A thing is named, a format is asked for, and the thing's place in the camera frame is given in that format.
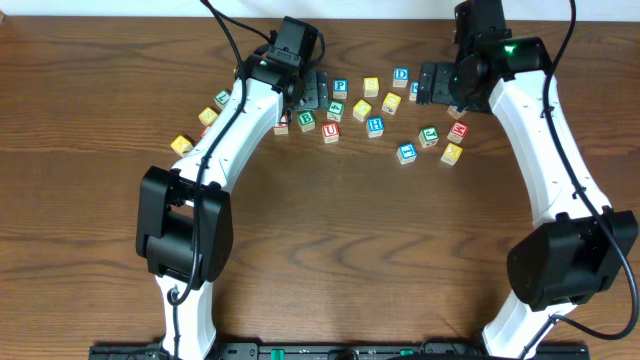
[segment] green light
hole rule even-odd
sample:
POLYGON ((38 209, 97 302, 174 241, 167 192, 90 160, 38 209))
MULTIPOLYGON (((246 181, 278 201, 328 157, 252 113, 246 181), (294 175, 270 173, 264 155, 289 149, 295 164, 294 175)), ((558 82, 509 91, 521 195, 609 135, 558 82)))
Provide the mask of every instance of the green light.
POLYGON ((513 55, 513 50, 515 50, 515 49, 516 49, 515 45, 505 45, 504 46, 504 51, 506 51, 507 54, 509 54, 509 55, 513 55))

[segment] blue block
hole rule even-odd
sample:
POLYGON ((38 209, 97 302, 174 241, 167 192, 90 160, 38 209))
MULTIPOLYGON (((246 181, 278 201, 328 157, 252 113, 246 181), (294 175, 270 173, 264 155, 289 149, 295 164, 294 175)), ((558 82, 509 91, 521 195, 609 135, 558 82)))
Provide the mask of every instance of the blue block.
POLYGON ((396 68, 393 72, 393 78, 395 80, 409 80, 409 69, 396 68))
POLYGON ((418 156, 416 152, 416 147, 413 146, 412 143, 408 143, 400 146, 400 154, 402 154, 403 159, 411 159, 418 156))
POLYGON ((370 118, 367 120, 367 126, 369 126, 370 131, 384 130, 384 121, 382 121, 381 117, 370 118))
POLYGON ((337 79, 333 80, 333 91, 349 91, 349 80, 337 79))

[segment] white backdrop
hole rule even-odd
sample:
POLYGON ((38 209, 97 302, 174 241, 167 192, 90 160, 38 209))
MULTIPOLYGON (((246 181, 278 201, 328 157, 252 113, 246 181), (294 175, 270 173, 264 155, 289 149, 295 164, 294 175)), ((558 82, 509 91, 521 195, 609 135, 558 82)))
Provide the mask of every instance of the white backdrop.
MULTIPOLYGON (((232 17, 451 19, 462 0, 211 0, 232 17)), ((568 0, 503 0, 508 20, 567 20, 568 0)), ((640 0, 577 0, 578 20, 640 21, 640 0)), ((8 15, 210 16, 198 0, 0 0, 8 15)))

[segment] wood grain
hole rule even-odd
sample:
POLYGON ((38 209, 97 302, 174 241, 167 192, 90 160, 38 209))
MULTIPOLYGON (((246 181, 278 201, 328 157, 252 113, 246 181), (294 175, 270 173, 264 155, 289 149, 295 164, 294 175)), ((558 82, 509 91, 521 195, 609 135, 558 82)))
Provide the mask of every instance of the wood grain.
MULTIPOLYGON (((278 20, 247 20, 263 30, 278 20)), ((340 141, 318 129, 267 135, 233 193, 235 244, 217 282, 215 323, 267 342, 421 341, 468 337, 509 292, 505 259, 531 231, 526 189, 499 123, 468 114, 453 167, 446 146, 400 166, 395 149, 452 123, 444 107, 406 101, 380 111, 392 69, 453 59, 451 21, 313 20, 322 68, 350 80, 340 141), (379 76, 368 139, 350 107, 379 76)), ((551 52, 567 24, 511 22, 551 52)), ((260 45, 233 28, 242 53, 260 45)), ((560 96, 592 175, 616 209, 640 213, 640 25, 580 23, 558 70, 560 96)), ((136 256, 138 187, 151 165, 176 160, 177 134, 232 85, 232 52, 212 19, 10 17, 0 26, 0 353, 82 359, 97 342, 164 334, 162 300, 136 256)), ((631 254, 640 267, 640 250, 631 254)), ((623 275, 572 317, 602 331, 626 322, 623 275)), ((594 359, 635 359, 636 331, 584 340, 594 359)))

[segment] cube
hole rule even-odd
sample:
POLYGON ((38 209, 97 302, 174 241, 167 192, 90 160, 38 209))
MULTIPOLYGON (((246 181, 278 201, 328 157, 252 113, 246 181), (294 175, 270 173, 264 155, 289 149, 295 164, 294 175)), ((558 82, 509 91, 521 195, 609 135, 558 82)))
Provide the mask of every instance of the cube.
POLYGON ((462 148, 458 145, 449 143, 447 148, 444 150, 444 154, 442 154, 440 161, 445 164, 454 165, 458 159, 460 159, 460 155, 462 155, 462 148))
POLYGON ((287 135, 289 133, 289 117, 287 114, 282 115, 278 123, 273 127, 273 133, 276 135, 287 135))
POLYGON ((204 126, 209 126, 213 124, 213 122, 217 118, 218 118, 218 113, 213 111, 213 109, 211 109, 210 107, 207 107, 206 109, 204 109, 203 112, 200 113, 200 115, 198 115, 198 119, 200 119, 200 122, 204 126))
POLYGON ((429 126, 420 130, 420 135, 418 135, 418 139, 423 148, 437 144, 439 138, 435 126, 429 126))
POLYGON ((364 122, 371 114, 371 105, 364 100, 358 101, 356 106, 353 107, 353 117, 364 122))
POLYGON ((324 138, 325 144, 338 141, 338 139, 340 139, 340 129, 338 129, 338 124, 329 123, 322 125, 322 137, 324 138))
POLYGON ((398 110, 398 106, 400 106, 400 100, 402 98, 394 93, 388 93, 387 97, 384 98, 384 102, 382 103, 382 111, 387 112, 391 115, 395 115, 398 110))
POLYGON ((456 144, 460 144, 460 141, 467 135, 469 132, 469 126, 456 121, 453 123, 451 130, 449 130, 449 135, 447 135, 447 139, 453 141, 456 144))
POLYGON ((413 146, 413 143, 404 144, 398 148, 398 160, 400 160, 400 164, 404 165, 413 162, 416 157, 418 157, 418 152, 416 151, 416 147, 413 146))
POLYGON ((207 135, 207 131, 209 131, 209 129, 211 129, 211 125, 207 126, 206 128, 204 128, 204 130, 202 130, 202 134, 200 134, 200 137, 204 137, 205 135, 207 135))
POLYGON ((298 113, 298 125, 302 132, 307 132, 316 128, 316 118, 310 110, 298 113))
POLYGON ((222 90, 213 99, 216 102, 216 106, 218 106, 220 110, 224 110, 224 107, 227 106, 229 99, 231 99, 231 94, 227 90, 222 90))
POLYGON ((451 115, 452 118, 460 120, 460 118, 463 117, 467 112, 465 110, 462 110, 462 112, 458 112, 458 109, 456 109, 455 106, 451 105, 449 106, 447 113, 451 115))
POLYGON ((384 122, 381 117, 374 117, 367 120, 367 135, 370 138, 382 136, 384 133, 384 122))
POLYGON ((340 122, 340 120, 342 120, 342 114, 344 113, 344 107, 343 102, 332 100, 327 108, 327 120, 340 122))
POLYGON ((411 93, 409 94, 409 101, 416 101, 418 98, 418 82, 413 81, 411 83, 411 93))
POLYGON ((409 82, 409 69, 395 68, 393 70, 393 87, 407 87, 409 82))
POLYGON ((189 151, 193 150, 193 145, 184 136, 178 135, 178 137, 171 143, 171 148, 176 154, 185 157, 189 151))
POLYGON ((364 78, 364 97, 376 97, 380 90, 380 82, 377 77, 364 78))
POLYGON ((333 98, 344 100, 349 91, 349 81, 345 79, 333 80, 333 98))

